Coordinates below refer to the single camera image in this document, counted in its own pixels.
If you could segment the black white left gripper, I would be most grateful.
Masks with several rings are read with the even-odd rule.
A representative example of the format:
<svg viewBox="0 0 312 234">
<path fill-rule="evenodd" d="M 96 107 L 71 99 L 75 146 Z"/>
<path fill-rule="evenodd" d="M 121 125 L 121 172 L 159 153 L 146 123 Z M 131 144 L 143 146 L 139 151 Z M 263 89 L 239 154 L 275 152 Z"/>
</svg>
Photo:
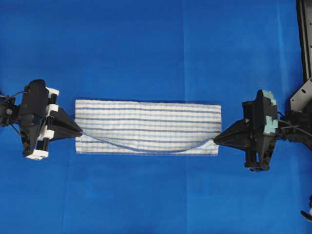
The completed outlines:
<svg viewBox="0 0 312 234">
<path fill-rule="evenodd" d="M 59 90 L 47 87 L 42 79 L 36 79 L 25 86 L 24 91 L 19 109 L 19 128 L 25 158 L 42 160 L 49 156 L 50 141 L 82 136 L 82 129 L 56 104 Z"/>
</svg>

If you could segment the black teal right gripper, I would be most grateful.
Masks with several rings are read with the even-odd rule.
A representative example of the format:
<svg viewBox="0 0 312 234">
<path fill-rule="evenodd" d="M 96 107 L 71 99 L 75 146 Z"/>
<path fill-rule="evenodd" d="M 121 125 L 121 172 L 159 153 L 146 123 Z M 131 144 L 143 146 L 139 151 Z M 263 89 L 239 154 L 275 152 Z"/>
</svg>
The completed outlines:
<svg viewBox="0 0 312 234">
<path fill-rule="evenodd" d="M 242 103 L 244 118 L 236 121 L 214 138 L 216 145 L 246 151 L 245 167 L 250 171 L 267 171 L 277 136 L 277 101 L 272 92 L 258 90 L 256 99 Z M 249 132 L 246 142 L 240 138 Z"/>
</svg>

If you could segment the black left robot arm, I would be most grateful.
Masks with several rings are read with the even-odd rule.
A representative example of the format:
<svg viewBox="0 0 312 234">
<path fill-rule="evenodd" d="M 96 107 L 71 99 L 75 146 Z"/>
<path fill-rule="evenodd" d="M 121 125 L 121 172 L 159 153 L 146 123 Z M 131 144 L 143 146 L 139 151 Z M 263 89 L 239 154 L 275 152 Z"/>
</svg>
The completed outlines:
<svg viewBox="0 0 312 234">
<path fill-rule="evenodd" d="M 83 130 L 57 105 L 59 90 L 37 79 L 23 91 L 0 97 L 0 125 L 19 126 L 25 158 L 42 160 L 49 156 L 51 141 L 82 136 Z"/>
</svg>

